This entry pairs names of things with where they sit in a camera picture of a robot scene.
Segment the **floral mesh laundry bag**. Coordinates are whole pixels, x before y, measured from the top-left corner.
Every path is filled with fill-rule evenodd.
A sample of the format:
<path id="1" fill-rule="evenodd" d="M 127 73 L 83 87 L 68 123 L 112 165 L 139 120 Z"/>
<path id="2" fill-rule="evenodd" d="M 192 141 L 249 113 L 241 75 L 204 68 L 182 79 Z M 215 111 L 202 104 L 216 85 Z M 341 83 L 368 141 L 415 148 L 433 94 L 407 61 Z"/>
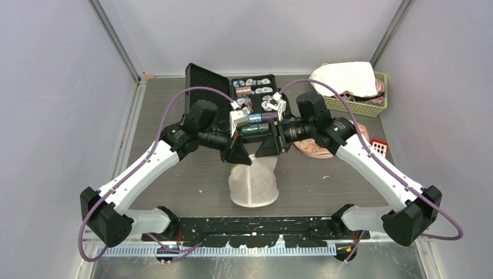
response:
<path id="1" fill-rule="evenodd" d="M 360 124 L 354 121 L 344 117 L 330 120 L 318 120 L 312 117 L 308 121 L 315 125 L 316 134 L 303 141 L 312 140 L 314 145 L 318 146 L 319 149 L 324 149 L 324 152 L 329 153 L 332 157 L 341 148 L 347 147 L 350 139 L 358 142 L 361 149 L 365 145 L 370 146 L 369 137 L 361 129 Z"/>

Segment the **white bra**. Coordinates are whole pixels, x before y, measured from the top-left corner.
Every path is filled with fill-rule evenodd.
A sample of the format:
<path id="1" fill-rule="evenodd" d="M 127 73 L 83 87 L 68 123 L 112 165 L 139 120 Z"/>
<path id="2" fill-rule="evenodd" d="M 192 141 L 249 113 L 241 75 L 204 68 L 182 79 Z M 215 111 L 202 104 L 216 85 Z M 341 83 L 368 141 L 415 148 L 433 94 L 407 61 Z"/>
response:
<path id="1" fill-rule="evenodd" d="M 377 95 L 376 77 L 369 62 L 322 65 L 315 69 L 309 78 L 327 84 L 341 95 L 345 92 L 362 98 Z"/>

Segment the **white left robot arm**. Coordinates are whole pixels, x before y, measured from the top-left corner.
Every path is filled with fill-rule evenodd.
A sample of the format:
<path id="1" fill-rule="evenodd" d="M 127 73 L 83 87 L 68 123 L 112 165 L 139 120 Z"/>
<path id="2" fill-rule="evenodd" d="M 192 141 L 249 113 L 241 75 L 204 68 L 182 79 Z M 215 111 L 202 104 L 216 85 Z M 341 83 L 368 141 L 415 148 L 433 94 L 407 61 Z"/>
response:
<path id="1" fill-rule="evenodd" d="M 150 148 L 113 181 L 80 195 L 83 220 L 108 247 L 121 244 L 127 237 L 153 233 L 165 241 L 179 231 L 178 217 L 164 206 L 152 210 L 131 210 L 131 204 L 162 173 L 182 161 L 200 146 L 220 152 L 222 162 L 251 165 L 242 143 L 240 125 L 249 122 L 249 109 L 230 112 L 229 131 L 213 127 L 217 106 L 208 101 L 195 102 L 181 122 L 162 129 Z"/>

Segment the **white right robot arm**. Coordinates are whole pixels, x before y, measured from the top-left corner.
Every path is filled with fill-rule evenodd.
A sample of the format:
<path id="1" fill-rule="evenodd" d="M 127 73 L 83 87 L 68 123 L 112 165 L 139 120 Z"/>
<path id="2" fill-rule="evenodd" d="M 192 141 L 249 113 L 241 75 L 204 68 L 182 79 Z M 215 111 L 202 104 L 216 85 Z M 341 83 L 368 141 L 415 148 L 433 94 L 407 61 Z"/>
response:
<path id="1" fill-rule="evenodd" d="M 293 121 L 271 121 L 255 156 L 278 156 L 294 142 L 314 139 L 353 167 L 388 202 L 387 207 L 343 206 L 332 216 L 335 236 L 344 239 L 354 231 L 375 231 L 386 233 L 397 244 L 410 246 L 435 222 L 442 199 L 437 187 L 424 188 L 406 178 L 366 139 L 359 138 L 353 123 L 343 117 L 331 117 L 318 93 L 301 94 L 296 103 L 301 116 Z"/>

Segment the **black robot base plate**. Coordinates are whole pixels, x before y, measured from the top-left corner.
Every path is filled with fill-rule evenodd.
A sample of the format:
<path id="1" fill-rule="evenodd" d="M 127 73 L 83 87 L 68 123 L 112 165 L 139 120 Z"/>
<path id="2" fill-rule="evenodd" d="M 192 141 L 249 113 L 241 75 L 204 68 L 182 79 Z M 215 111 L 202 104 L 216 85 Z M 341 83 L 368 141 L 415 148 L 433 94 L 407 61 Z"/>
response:
<path id="1" fill-rule="evenodd" d="M 201 244 L 208 248 L 273 247 L 284 241 L 287 248 L 317 248 L 327 241 L 354 243 L 357 237 L 369 239 L 368 232 L 349 231 L 339 221 L 322 216 L 297 217 L 180 217 L 166 232 L 143 235 L 160 242 L 180 242 L 186 247 Z"/>

